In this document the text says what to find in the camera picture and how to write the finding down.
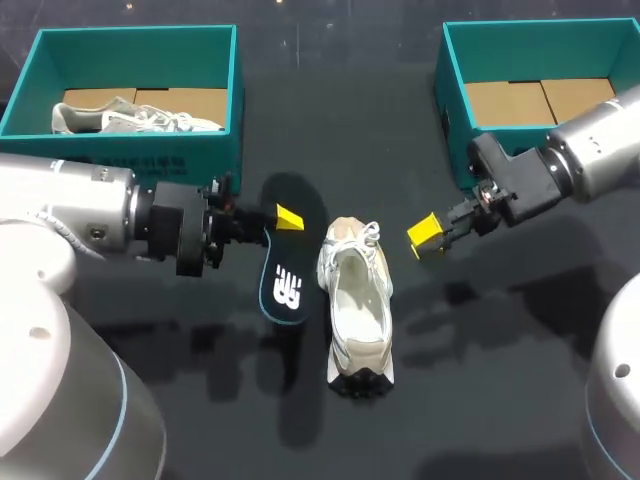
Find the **cardboard insert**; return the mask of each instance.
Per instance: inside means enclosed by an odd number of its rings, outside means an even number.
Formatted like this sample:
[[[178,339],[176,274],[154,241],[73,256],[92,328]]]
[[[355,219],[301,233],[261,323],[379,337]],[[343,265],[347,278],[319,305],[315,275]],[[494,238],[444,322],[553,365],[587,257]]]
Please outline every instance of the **cardboard insert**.
[[[465,85],[479,127],[557,125],[615,97],[606,78]]]

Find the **box flap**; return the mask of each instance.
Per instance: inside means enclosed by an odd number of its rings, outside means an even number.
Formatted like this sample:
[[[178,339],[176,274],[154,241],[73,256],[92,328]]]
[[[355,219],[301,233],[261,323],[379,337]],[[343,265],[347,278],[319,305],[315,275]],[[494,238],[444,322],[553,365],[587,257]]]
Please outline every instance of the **box flap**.
[[[515,112],[513,125],[555,125],[540,82],[510,83],[509,94]]]
[[[480,127],[554,125],[539,82],[486,82],[465,85]]]
[[[515,113],[509,99],[509,82],[465,84],[476,125],[513,125]]]
[[[115,97],[133,103],[135,96],[135,88],[87,88],[65,91],[62,101],[76,108],[101,108]]]
[[[606,78],[542,80],[541,83],[557,123],[571,120],[615,97]]]
[[[173,113],[185,112],[192,117],[226,126],[227,90],[223,88],[138,90],[135,102],[137,105],[151,105]]]

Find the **beige sneaker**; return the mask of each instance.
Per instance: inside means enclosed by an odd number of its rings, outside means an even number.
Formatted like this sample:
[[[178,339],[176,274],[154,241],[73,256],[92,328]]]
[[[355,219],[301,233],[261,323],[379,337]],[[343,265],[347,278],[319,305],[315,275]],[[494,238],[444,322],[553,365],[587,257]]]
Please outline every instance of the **beige sneaker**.
[[[318,256],[318,285],[329,294],[333,338],[327,381],[342,394],[371,396],[393,387],[393,284],[380,226],[338,218]]]

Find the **cable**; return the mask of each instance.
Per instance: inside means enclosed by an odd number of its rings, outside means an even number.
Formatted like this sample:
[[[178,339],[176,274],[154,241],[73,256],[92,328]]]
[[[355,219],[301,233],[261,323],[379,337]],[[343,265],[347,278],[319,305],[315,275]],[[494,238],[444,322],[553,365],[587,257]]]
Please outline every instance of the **cable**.
[[[37,218],[38,220],[42,220],[43,222],[47,223],[48,225],[51,225],[56,232],[58,232],[58,234],[60,234],[67,242],[69,242],[69,244],[71,244],[71,246],[81,252],[84,253],[85,255],[88,255],[89,257],[98,259],[98,260],[105,260],[105,258],[100,255],[98,252],[96,252],[95,250],[92,250],[91,248],[87,247],[82,240],[80,240],[70,229],[69,227],[67,227],[64,223],[62,223],[60,220],[58,220],[56,217],[54,217],[53,215],[50,215],[46,212],[35,212],[35,213],[30,213],[28,212],[27,215],[31,215],[35,218]]]

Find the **teal box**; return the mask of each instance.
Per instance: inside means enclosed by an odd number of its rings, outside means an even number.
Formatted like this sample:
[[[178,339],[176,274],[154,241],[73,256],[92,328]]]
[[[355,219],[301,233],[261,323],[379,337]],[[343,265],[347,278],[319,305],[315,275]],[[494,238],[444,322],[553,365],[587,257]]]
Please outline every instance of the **teal box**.
[[[225,130],[51,134],[65,90],[169,87],[227,89]],[[233,25],[44,29],[0,123],[0,152],[130,167],[143,183],[204,185],[229,172],[239,193],[243,109]]]
[[[640,83],[640,28],[633,18],[447,22],[435,96],[458,187],[474,186],[467,145],[493,133],[513,155],[544,143],[555,125],[480,127],[465,83],[608,78],[619,94]]]

